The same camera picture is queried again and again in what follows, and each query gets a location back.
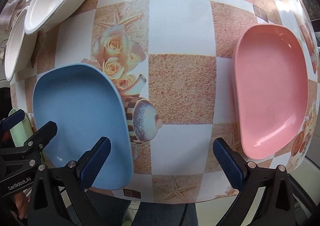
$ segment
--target patterned tablecloth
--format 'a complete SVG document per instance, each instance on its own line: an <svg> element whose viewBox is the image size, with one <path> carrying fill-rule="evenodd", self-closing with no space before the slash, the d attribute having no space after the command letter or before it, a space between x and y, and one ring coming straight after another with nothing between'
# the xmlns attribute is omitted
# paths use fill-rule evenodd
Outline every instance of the patterned tablecloth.
<svg viewBox="0 0 320 226"><path fill-rule="evenodd" d="M316 38L300 0L86 0L66 21L39 32L31 62L11 82L13 106L35 126L32 94L39 77L56 67L89 63L122 96L134 160L124 189L93 190L172 204L237 194L212 142L223 137L249 160L237 132L230 68L236 42L257 23L288 27L305 55L305 120L290 143L256 160L260 167L283 164L292 171L310 144L320 100ZM50 158L54 163L56 157Z"/></svg>

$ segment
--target pink plastic tray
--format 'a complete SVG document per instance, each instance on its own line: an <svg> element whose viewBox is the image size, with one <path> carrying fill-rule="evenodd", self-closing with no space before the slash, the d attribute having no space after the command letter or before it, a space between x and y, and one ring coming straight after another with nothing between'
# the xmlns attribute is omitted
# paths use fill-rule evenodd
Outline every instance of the pink plastic tray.
<svg viewBox="0 0 320 226"><path fill-rule="evenodd" d="M233 54L233 86L244 153L263 159L297 134L308 104L308 76L299 41L287 28L260 24Z"/></svg>

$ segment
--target blue bowl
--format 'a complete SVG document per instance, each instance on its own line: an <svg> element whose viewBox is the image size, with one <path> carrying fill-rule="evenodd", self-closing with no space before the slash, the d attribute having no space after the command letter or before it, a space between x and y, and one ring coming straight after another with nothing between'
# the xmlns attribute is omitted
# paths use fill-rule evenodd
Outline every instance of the blue bowl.
<svg viewBox="0 0 320 226"><path fill-rule="evenodd" d="M33 92L33 112L37 127L57 123L58 133L45 148L56 167L78 160L106 136L111 153L93 186L116 190L129 183L133 161L124 107L100 70L79 63L44 74Z"/></svg>

